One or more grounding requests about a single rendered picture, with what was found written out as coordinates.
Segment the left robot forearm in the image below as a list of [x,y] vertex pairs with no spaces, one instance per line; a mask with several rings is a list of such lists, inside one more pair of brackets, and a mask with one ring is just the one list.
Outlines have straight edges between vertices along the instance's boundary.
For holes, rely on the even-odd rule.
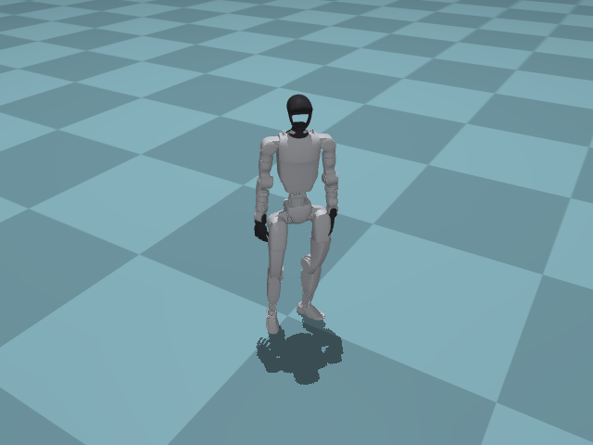
[[[338,177],[338,175],[337,175]],[[326,191],[326,209],[328,211],[328,213],[330,214],[330,210],[333,208],[336,208],[338,211],[338,207],[337,207],[337,203],[338,203],[338,196],[337,196],[337,190],[338,190],[338,182],[337,184],[330,184],[330,185],[325,185],[324,189]],[[337,212],[336,212],[337,213]]]

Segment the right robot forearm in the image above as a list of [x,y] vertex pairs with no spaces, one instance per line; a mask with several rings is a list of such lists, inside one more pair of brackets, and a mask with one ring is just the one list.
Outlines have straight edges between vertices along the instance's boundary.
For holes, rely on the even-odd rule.
[[261,189],[261,177],[258,177],[257,186],[256,186],[256,205],[255,205],[255,214],[254,219],[258,222],[261,222],[261,218],[263,214],[266,214],[267,217],[267,210],[268,210],[268,196],[270,191],[268,189]]

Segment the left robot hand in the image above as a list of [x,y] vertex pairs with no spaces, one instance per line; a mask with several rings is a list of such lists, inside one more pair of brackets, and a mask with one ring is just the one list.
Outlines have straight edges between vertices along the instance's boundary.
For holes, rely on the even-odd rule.
[[336,217],[336,215],[337,215],[336,212],[337,212],[337,209],[336,208],[333,208],[333,209],[330,210],[329,216],[331,218],[331,230],[330,230],[329,235],[331,234],[331,232],[333,231],[333,228],[334,228],[334,217]]

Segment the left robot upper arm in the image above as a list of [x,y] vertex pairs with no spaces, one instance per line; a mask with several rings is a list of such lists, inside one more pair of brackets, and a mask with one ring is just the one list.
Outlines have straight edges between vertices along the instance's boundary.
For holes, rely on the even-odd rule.
[[325,185],[337,184],[338,177],[334,170],[335,165],[335,141],[328,133],[318,133],[322,144],[322,181]]

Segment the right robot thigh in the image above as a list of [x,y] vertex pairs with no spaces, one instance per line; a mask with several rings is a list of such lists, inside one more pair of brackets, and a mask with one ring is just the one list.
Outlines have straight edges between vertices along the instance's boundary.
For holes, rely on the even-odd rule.
[[287,243],[287,214],[285,210],[271,214],[267,219],[269,227],[269,277],[284,279],[284,252]]

